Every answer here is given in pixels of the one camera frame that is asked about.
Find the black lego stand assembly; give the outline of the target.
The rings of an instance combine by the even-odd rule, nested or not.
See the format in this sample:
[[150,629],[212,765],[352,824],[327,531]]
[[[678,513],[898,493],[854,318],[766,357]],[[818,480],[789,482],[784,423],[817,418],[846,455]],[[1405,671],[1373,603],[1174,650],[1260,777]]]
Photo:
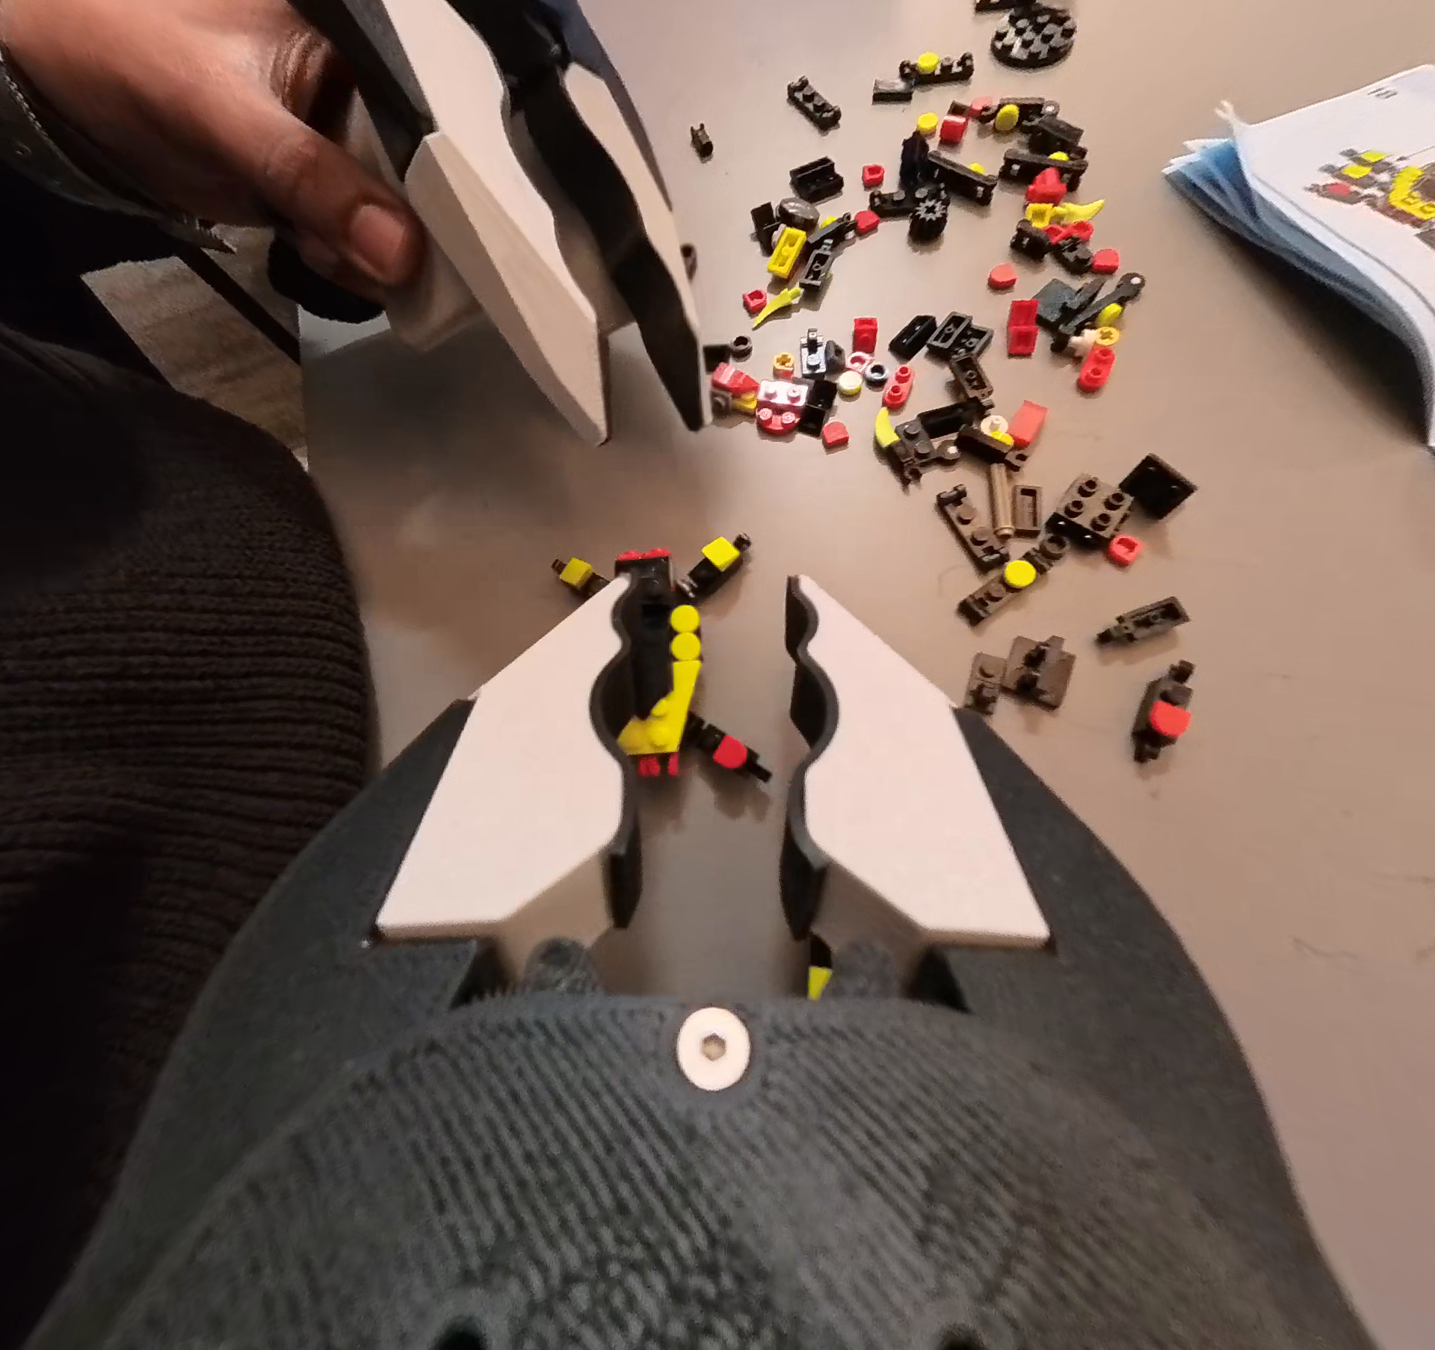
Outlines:
[[1005,66],[1044,69],[1073,48],[1078,20],[1066,6],[1045,0],[974,0],[979,14],[1000,14],[989,49]]

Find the person's left hand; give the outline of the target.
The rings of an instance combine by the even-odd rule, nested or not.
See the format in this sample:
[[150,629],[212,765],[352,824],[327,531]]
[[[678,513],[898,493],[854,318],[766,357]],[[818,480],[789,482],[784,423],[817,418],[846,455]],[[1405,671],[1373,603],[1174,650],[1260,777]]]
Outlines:
[[420,220],[333,139],[350,68],[287,0],[4,0],[2,32],[49,110],[172,211],[285,230],[369,300],[420,272]]

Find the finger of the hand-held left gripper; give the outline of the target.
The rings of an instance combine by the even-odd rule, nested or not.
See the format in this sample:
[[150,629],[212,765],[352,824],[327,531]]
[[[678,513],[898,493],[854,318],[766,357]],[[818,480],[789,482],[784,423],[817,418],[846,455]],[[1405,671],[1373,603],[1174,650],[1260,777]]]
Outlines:
[[357,155],[427,230],[420,275],[386,303],[392,331],[430,351],[486,314],[565,421],[587,443],[602,443],[605,335],[512,146],[506,87],[487,43],[445,0],[380,1],[436,124],[400,174],[380,138],[377,96],[357,97]]
[[579,60],[553,63],[525,80],[520,105],[660,382],[685,426],[700,430],[710,395],[697,304],[675,213],[626,85]]

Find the pile of loose lego pieces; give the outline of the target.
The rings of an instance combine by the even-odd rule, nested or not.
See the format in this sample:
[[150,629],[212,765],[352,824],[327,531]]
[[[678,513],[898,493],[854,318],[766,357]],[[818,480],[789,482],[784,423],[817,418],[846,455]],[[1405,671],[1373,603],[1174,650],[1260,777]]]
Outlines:
[[[778,312],[780,306],[798,306],[804,298],[818,300],[832,279],[832,265],[845,247],[860,241],[884,220],[904,220],[915,247],[938,241],[947,225],[952,200],[969,200],[986,209],[1003,188],[1002,180],[1022,186],[1024,217],[1014,227],[1013,250],[1038,262],[1055,255],[1072,273],[1092,273],[1081,286],[1058,279],[1055,293],[1039,298],[1011,300],[1005,325],[1007,354],[1031,356],[1044,329],[1052,331],[1052,346],[1061,343],[1081,362],[1075,385],[1084,393],[1101,390],[1115,363],[1118,331],[1114,318],[1145,287],[1143,275],[1122,275],[1106,289],[1108,275],[1118,272],[1117,253],[1092,250],[1090,217],[1101,209],[1073,202],[1067,194],[1086,172],[1080,147],[1081,130],[1058,116],[1056,101],[1041,96],[1002,99],[993,96],[969,102],[955,101],[951,111],[938,116],[923,113],[907,136],[899,161],[899,186],[885,191],[885,166],[865,164],[860,192],[870,202],[856,211],[817,208],[822,199],[839,197],[845,186],[834,160],[818,158],[801,166],[795,192],[784,200],[761,205],[753,213],[755,244],[766,255],[764,286],[744,290],[745,311],[755,326]],[[1013,135],[1017,143],[1002,147],[1000,171],[963,161],[960,135],[979,127]],[[843,416],[845,405],[865,388],[879,390],[881,402],[874,426],[874,444],[885,465],[891,465],[904,486],[918,485],[924,469],[938,471],[968,457],[971,472],[979,469],[988,479],[991,516],[983,513],[971,489],[957,483],[937,493],[938,511],[946,517],[960,544],[979,566],[983,581],[958,608],[971,626],[989,620],[996,609],[1013,603],[1031,586],[1039,586],[1073,549],[1100,549],[1117,566],[1131,566],[1143,542],[1123,531],[1132,510],[1160,514],[1187,497],[1195,485],[1176,477],[1174,469],[1150,455],[1120,483],[1097,475],[1073,479],[1059,497],[1045,496],[1038,483],[1022,482],[1030,461],[1031,443],[1045,426],[1049,409],[1031,401],[1003,419],[996,410],[993,379],[982,365],[982,354],[996,335],[979,320],[963,312],[944,318],[921,314],[909,318],[890,340],[891,356],[879,357],[876,345],[881,321],[856,318],[853,339],[856,351],[843,351],[840,342],[826,340],[822,331],[809,331],[798,354],[776,354],[773,379],[759,381],[752,373],[769,371],[767,365],[744,370],[734,367],[752,357],[753,340],[734,335],[720,340],[716,353],[705,354],[713,373],[713,404],[719,419],[753,418],[766,437],[787,438],[800,432],[818,437],[825,447],[836,449],[853,441],[853,429]],[[943,362],[954,385],[941,405],[921,412],[907,407],[915,370],[910,359],[930,354]],[[1024,704],[1056,710],[1067,695],[1075,667],[1075,653],[1066,650],[1061,636],[1044,639],[1017,637],[1003,657],[979,654],[965,693],[965,706],[991,715],[1002,695]],[[1151,765],[1165,749],[1179,743],[1190,724],[1190,661],[1174,662],[1153,679],[1134,718],[1131,741],[1139,765]]]

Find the lego instruction booklet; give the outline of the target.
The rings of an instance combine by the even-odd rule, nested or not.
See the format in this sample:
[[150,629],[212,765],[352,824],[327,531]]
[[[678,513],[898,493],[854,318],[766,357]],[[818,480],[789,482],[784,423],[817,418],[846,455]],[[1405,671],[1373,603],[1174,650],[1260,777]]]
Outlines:
[[1164,169],[1226,230],[1324,283],[1403,342],[1434,444],[1434,66],[1260,122],[1220,107],[1224,138]]

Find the black yellow red lego model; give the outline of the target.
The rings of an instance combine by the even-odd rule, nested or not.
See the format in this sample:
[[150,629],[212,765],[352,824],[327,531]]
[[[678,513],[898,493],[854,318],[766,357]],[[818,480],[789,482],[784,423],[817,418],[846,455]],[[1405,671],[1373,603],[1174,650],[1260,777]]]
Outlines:
[[742,567],[752,541],[710,541],[686,573],[674,570],[666,547],[626,550],[613,577],[582,558],[553,563],[559,580],[584,598],[500,678],[509,693],[529,702],[576,748],[560,751],[559,766],[581,776],[584,791],[618,786],[607,755],[626,754],[643,777],[677,776],[683,758],[705,755],[744,777],[769,782],[772,771],[756,749],[696,710],[703,671],[700,603]]

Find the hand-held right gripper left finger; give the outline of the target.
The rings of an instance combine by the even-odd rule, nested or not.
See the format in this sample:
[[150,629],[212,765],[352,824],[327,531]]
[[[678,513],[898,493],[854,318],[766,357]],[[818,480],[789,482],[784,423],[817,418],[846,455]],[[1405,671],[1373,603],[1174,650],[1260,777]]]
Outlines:
[[386,940],[487,937],[520,970],[548,939],[632,922],[638,776],[607,701],[629,597],[618,577],[476,692],[378,911]]

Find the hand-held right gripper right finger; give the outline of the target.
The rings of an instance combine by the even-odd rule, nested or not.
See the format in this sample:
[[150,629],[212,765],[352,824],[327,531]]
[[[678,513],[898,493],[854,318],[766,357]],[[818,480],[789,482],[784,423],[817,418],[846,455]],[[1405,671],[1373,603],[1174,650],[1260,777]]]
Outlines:
[[1039,908],[960,712],[809,575],[786,589],[792,721],[781,905],[795,939],[885,948],[1044,948]]

